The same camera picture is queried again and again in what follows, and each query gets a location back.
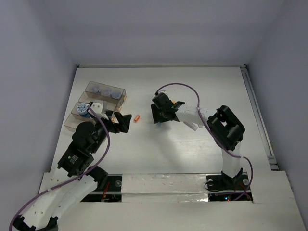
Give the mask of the clear bead cup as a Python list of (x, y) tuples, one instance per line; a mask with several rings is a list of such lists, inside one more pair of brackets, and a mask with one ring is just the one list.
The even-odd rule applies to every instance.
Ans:
[(117, 99), (117, 100), (119, 100), (121, 98), (121, 95), (122, 95), (122, 91), (120, 91), (120, 90), (114, 90), (111, 93), (111, 97), (113, 99)]
[(99, 85), (93, 85), (92, 92), (95, 94), (101, 94), (101, 87)]
[(101, 95), (106, 96), (106, 97), (110, 97), (112, 94), (112, 90), (110, 88), (103, 88), (101, 90)]

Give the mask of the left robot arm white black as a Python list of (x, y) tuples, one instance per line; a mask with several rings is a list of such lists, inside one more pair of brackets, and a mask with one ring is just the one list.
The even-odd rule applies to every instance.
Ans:
[(112, 111), (102, 116), (90, 106), (88, 112), (95, 122), (86, 121), (77, 126), (47, 189), (19, 209), (9, 230), (56, 231), (60, 220), (82, 199), (106, 186), (108, 174), (93, 163), (92, 155), (104, 141), (111, 143), (110, 133), (127, 133), (132, 116)]

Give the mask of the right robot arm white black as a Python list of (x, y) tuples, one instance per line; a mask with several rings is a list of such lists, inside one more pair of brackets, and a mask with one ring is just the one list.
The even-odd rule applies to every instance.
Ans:
[(223, 105), (217, 110), (188, 106), (184, 102), (173, 103), (163, 92), (156, 94), (151, 105), (154, 123), (183, 122), (196, 131), (205, 127), (222, 152), (221, 182), (232, 189), (243, 173), (240, 164), (240, 147), (245, 128), (232, 110)]

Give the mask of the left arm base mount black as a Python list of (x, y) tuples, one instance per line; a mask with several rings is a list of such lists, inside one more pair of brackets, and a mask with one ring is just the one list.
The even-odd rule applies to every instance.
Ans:
[(88, 194), (82, 202), (117, 203), (122, 201), (122, 175), (109, 175), (107, 183)]

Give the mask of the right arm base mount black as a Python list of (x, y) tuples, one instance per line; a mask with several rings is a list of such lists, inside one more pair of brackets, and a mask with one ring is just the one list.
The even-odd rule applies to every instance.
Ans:
[(243, 169), (234, 177), (230, 178), (223, 172), (207, 175), (204, 188), (208, 192), (210, 202), (229, 201), (253, 201), (250, 180)]

